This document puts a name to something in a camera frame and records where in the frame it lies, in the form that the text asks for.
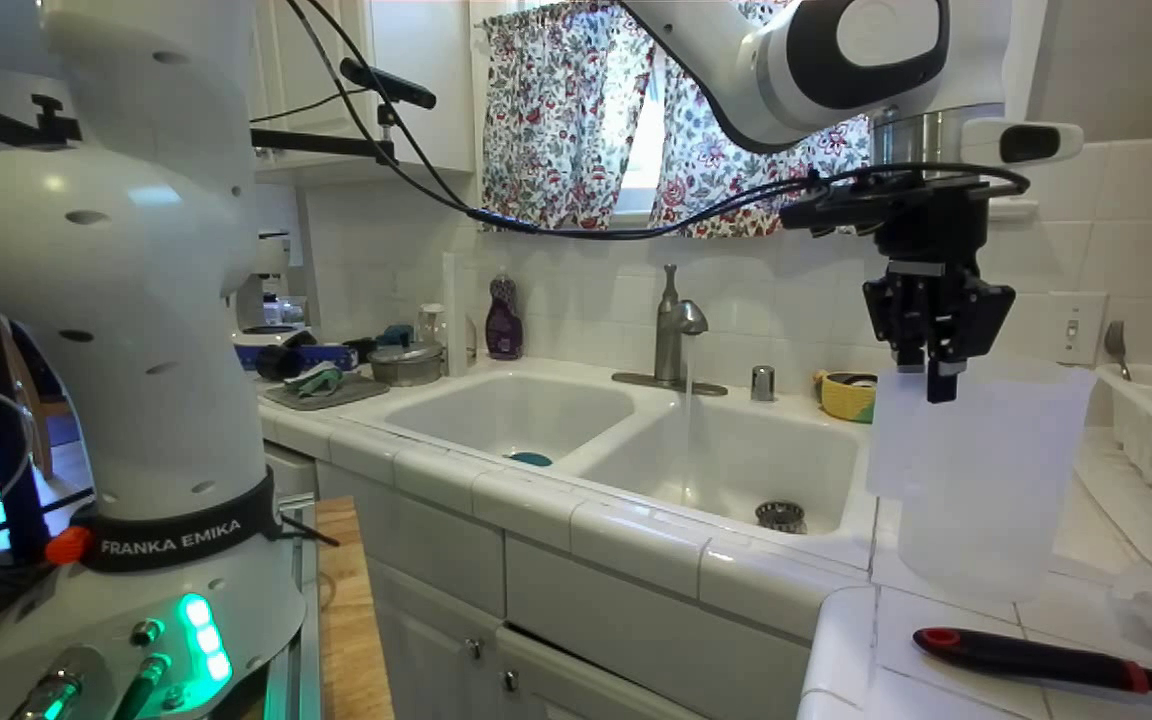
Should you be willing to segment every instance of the sink drain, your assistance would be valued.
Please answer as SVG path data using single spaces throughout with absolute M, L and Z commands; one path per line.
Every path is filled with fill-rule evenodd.
M 757 509 L 761 527 L 805 530 L 805 502 L 767 500 Z
M 552 463 L 552 455 L 544 455 L 544 451 L 510 451 L 510 459 L 531 463 L 531 467 L 548 467 Z

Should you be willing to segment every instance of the white countertop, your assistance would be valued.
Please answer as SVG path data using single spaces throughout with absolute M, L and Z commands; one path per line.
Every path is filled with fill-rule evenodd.
M 607 370 L 580 366 L 580 362 L 527 358 L 526 366 L 607 380 Z M 424 390 L 424 387 L 399 387 L 399 390 L 387 390 L 383 398 L 363 398 L 363 404 L 392 408 L 392 404 L 405 404 L 405 396 L 412 390 Z M 407 444 L 407 448 L 395 448 L 395 455 L 407 455 L 407 463 L 412 455 L 416 463 L 445 463 L 439 455 L 454 451 L 439 444 L 420 444 L 420 438 L 412 444 L 412 435 L 405 432 L 372 428 L 361 435 L 358 421 L 378 417 L 363 404 L 329 408 L 329 413 L 293 413 L 293 408 L 277 408 L 263 398 L 262 413 L 263 413 L 263 428 L 273 444 L 323 455 L 323 459 L 349 455 L 349 444 L 387 444 L 387 438 Z M 569 510 L 569 518 L 580 522 L 583 510 L 577 509 L 592 509 L 596 500 L 589 497 L 580 500 L 580 491 L 577 497 L 573 491 L 577 488 L 555 484 L 548 491 L 526 497 L 520 502 L 537 502 L 537 514 Z M 914 575 L 895 551 L 902 509 L 895 502 L 878 502 L 878 509 L 879 509 L 878 530 L 870 530 L 872 560 L 870 566 L 853 563 L 859 580 L 833 575 L 826 566 L 833 560 L 829 551 L 826 554 L 786 551 L 778 549 L 778 539 L 767 539 L 767 530 L 722 536 L 722 530 L 709 530 L 704 522 L 697 527 L 697 514 L 688 510 L 655 510 L 661 536 L 670 536 L 661 551 L 663 554 L 682 551 L 685 549 L 682 539 L 688 539 L 693 566 L 685 563 L 675 566 L 701 570 L 701 575 L 757 566 L 781 580 L 786 560 L 805 563 L 810 575 L 814 566 L 819 566 L 826 580 L 805 587 L 805 590 L 826 596 L 815 641 L 814 641 L 814 669 L 810 669 L 805 705 L 801 705 L 801 717 L 810 720 L 853 720 L 853 717 L 879 717 L 879 720 L 902 720 L 902 717 L 921 717 L 921 720 L 927 717 L 937 720 L 940 717 L 1025 717 L 1025 720 L 1134 717 L 1135 720 L 1135 717 L 1152 717 L 1152 697 L 1058 689 L 1058 685 L 1027 685 L 1027 679 L 990 679 L 990 676 L 973 676 L 940 658 L 927 658 L 914 644 L 914 630 L 925 623 L 959 623 L 959 628 L 983 628 L 983 630 L 1006 630 L 1006 637 L 1025 637 L 1025 641 L 1043 641 L 1043 644 L 1114 653 L 1114 656 L 1128 656 L 1152 669 L 1152 630 L 1115 600 L 1115 580 L 1126 570 L 1142 570 L 1142 560 L 1086 488 L 1071 488 L 1068 497 L 1068 510 L 1059 522 L 1047 580 L 1036 587 L 1032 600 L 1002 605 L 1002 607 L 952 600 L 927 587 L 921 575 Z M 714 605 L 722 600 L 725 607 L 749 605 L 749 615 L 767 613 L 767 605 L 778 605 L 778 590 L 786 590 L 786 587 L 778 590 L 745 587 L 737 580 L 727 587 L 722 580 L 701 580 L 701 587 L 714 590 L 701 600 L 714 600 Z

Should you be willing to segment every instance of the double sink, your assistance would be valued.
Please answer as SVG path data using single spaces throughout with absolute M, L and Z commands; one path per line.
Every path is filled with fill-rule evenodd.
M 697 398 L 580 370 L 496 366 L 420 387 L 387 404 L 380 424 L 793 536 L 838 536 L 872 510 L 863 432 L 793 398 Z

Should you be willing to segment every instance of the tile backsplash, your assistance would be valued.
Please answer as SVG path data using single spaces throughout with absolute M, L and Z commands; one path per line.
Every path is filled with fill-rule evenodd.
M 995 221 L 982 250 L 983 276 L 1011 284 L 1019 304 L 995 351 L 1047 357 L 1052 290 L 1107 290 L 1107 321 L 1128 322 L 1134 358 L 1152 358 L 1152 138 L 1088 144 L 1068 165 L 1032 169 L 1036 217 Z M 815 366 L 885 366 L 859 284 L 885 261 L 863 237 L 814 239 L 786 230 L 739 242 L 577 242 L 477 230 L 399 183 L 306 190 L 311 276 L 323 331 L 380 329 L 439 296 L 445 247 L 470 242 L 480 296 L 510 271 L 520 284 L 527 357 L 605 366 L 651 366 L 661 263 L 682 263 L 682 296 L 709 313 L 693 341 L 693 370 L 749 384 L 778 362 L 786 387 Z

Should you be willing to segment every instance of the white container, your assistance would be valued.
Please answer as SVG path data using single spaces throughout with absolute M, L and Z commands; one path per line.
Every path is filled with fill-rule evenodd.
M 1097 376 L 973 362 L 956 404 L 879 380 L 872 488 L 902 500 L 902 560 L 964 600 L 1025 600 L 1058 545 Z

